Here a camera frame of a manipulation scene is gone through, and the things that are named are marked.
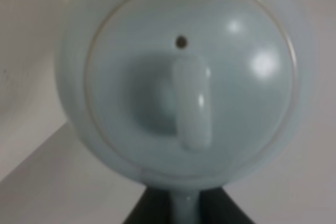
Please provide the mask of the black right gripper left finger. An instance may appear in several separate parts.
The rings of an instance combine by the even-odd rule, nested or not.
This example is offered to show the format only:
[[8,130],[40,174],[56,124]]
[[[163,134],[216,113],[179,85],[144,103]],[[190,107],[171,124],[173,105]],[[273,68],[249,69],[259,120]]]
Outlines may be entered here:
[[178,223],[173,209],[173,194],[177,190],[147,187],[136,206],[123,223]]

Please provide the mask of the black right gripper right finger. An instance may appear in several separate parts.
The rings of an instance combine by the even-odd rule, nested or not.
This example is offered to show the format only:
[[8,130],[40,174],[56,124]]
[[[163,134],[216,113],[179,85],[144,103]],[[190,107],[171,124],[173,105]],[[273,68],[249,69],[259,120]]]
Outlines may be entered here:
[[196,196],[196,223],[254,224],[245,212],[221,187],[198,190]]

